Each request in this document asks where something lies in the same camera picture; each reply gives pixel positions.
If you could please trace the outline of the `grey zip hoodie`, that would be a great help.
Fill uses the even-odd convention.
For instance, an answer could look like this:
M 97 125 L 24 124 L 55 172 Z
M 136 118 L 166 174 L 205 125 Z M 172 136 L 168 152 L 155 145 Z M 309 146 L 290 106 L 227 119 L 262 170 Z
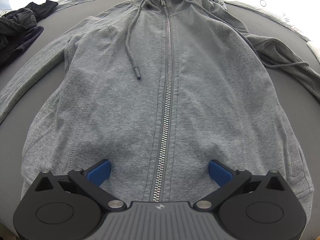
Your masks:
M 278 170 L 307 214 L 314 187 L 267 72 L 319 96 L 319 75 L 286 44 L 249 33 L 220 0 L 128 0 L 89 16 L 35 54 L 1 90 L 1 118 L 48 71 L 65 77 L 22 151 L 22 192 L 37 175 L 101 159 L 124 202 L 195 202 L 217 184 L 212 159 Z

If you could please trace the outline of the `dark navy garment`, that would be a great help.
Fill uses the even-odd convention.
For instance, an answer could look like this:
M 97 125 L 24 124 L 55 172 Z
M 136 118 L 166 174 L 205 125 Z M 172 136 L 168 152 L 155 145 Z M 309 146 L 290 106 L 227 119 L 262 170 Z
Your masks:
M 16 37 L 9 38 L 1 48 L 1 67 L 7 66 L 21 56 L 42 34 L 44 27 L 36 26 Z

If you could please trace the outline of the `black crumpled garment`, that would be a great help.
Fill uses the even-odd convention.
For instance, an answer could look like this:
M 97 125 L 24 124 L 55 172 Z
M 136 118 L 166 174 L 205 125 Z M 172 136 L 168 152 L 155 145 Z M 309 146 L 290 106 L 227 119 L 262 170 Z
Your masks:
M 1 49 L 5 48 L 13 38 L 36 27 L 37 23 L 52 14 L 57 6 L 57 2 L 50 0 L 42 4 L 30 2 L 21 9 L 1 16 Z

